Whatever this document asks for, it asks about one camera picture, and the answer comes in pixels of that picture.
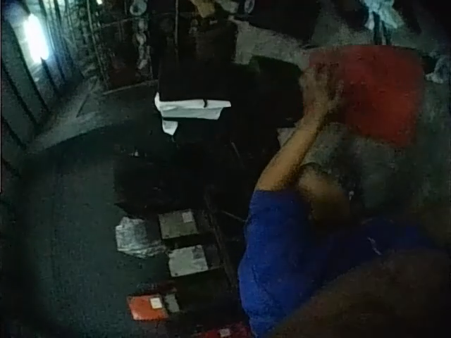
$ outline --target floor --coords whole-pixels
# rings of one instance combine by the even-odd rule
[[[351,31],[328,0],[322,1],[313,43],[371,43],[370,32]],[[420,19],[424,29],[420,37],[401,30],[393,37],[394,44],[430,51],[446,42],[427,15]],[[305,67],[306,51],[298,41],[246,23],[238,25],[238,63],[246,63],[256,54]],[[405,151],[355,137],[352,149],[361,159],[368,208],[377,210],[386,201],[420,206],[450,200],[449,93],[446,84],[426,85],[417,138]],[[168,275],[165,258],[141,261],[125,256],[116,251],[114,239],[114,227],[123,215],[114,206],[115,153],[118,148],[128,149],[142,135],[146,125],[141,117],[149,104],[149,100],[131,104],[124,97],[123,101],[85,106],[84,113],[59,121],[58,128],[41,135],[30,151],[33,172],[25,194],[21,230],[25,238],[21,245],[26,248],[23,259],[30,271],[26,299],[39,308],[37,319],[49,319],[47,328],[57,336],[166,335],[163,326],[131,320],[125,302],[143,282],[163,280]],[[157,122],[150,118],[145,123]],[[339,125],[326,129],[309,161],[326,163],[343,132]],[[163,147],[161,140],[157,138],[153,145]],[[436,237],[439,242],[451,243],[449,229],[440,227]]]

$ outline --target white label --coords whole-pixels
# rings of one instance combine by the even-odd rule
[[[192,211],[185,211],[184,213],[182,213],[182,219],[184,223],[192,222],[194,220]]]
[[[231,332],[230,332],[230,329],[220,329],[219,330],[219,336],[221,337],[221,338],[223,338],[223,337],[230,337],[232,334],[231,334]]]
[[[161,302],[161,299],[159,297],[152,297],[150,298],[150,306],[154,309],[163,308],[163,304]]]

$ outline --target man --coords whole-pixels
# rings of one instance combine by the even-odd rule
[[[261,174],[249,207],[238,274],[253,333],[451,337],[443,328],[443,316],[451,318],[449,259],[413,225],[375,218],[317,233],[330,210],[340,224],[350,219],[340,186],[317,166],[302,166],[340,89],[327,67],[307,71],[302,86],[304,117]]]

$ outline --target package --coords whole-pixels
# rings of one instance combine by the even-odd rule
[[[161,240],[149,240],[146,225],[145,220],[123,217],[119,225],[116,226],[118,251],[138,258],[166,253],[166,247]]]

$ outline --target clothing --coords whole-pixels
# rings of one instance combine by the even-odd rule
[[[415,227],[382,218],[318,239],[308,215],[308,205],[294,191],[257,191],[252,197],[238,275],[256,337],[348,270],[393,250],[432,247]]]

